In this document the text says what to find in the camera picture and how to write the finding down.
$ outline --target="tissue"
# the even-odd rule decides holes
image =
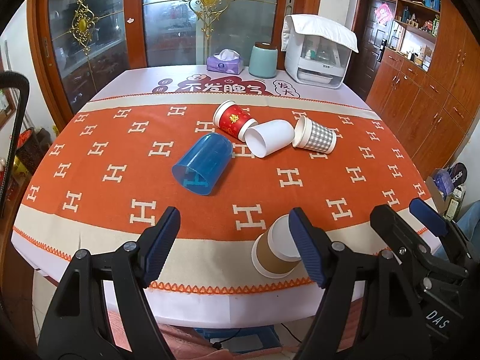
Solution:
[[[219,54],[207,58],[207,70],[220,73],[240,74],[243,70],[243,58],[238,52],[225,49]]]

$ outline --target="floor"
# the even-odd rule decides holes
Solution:
[[[32,312],[35,338],[37,339],[37,342],[38,337],[40,336],[40,330],[42,329],[45,315],[47,313],[49,304],[52,300],[55,290],[56,286],[46,280],[39,272],[36,271],[34,273]],[[285,323],[285,325],[299,340],[302,340],[308,332],[312,321],[313,317],[298,321],[287,322]],[[283,327],[282,325],[275,325],[275,331],[277,332],[278,337],[280,338],[280,342],[283,346],[291,347],[298,345],[298,342],[290,335],[289,332],[287,332],[285,327]],[[229,342],[225,342],[223,344],[223,347],[230,350],[241,350],[242,347],[245,346],[251,347],[249,346],[251,343],[251,341],[245,340],[243,337],[239,337],[239,339],[232,339]]]

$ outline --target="table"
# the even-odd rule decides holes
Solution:
[[[337,145],[329,155],[290,146],[261,159],[226,135],[234,146],[229,168],[212,195],[195,195],[176,183],[171,167],[202,135],[224,134],[211,120],[227,99],[259,122],[294,125],[307,115],[332,128]],[[385,244],[369,214],[388,203],[435,249],[438,239],[408,211],[415,197],[433,206],[392,132],[346,86],[300,85],[285,72],[257,80],[246,71],[229,76],[201,66],[139,69],[109,83],[56,139],[23,198],[12,242],[59,281],[77,249],[115,250],[176,206],[178,238],[146,290],[157,321],[263,326],[315,314],[323,294],[302,264],[282,280],[255,270],[252,245],[275,219],[301,206],[332,240],[375,254]],[[358,283],[353,298],[361,295]],[[106,302],[117,310],[111,282]]]

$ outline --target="white appliance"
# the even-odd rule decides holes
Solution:
[[[282,51],[285,70],[297,83],[338,88],[352,51],[358,53],[355,33],[318,15],[285,16]]]

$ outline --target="gray checkered paper cup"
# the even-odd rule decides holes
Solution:
[[[306,116],[300,116],[295,126],[293,147],[330,154],[336,142],[337,135],[332,130],[308,119]]]

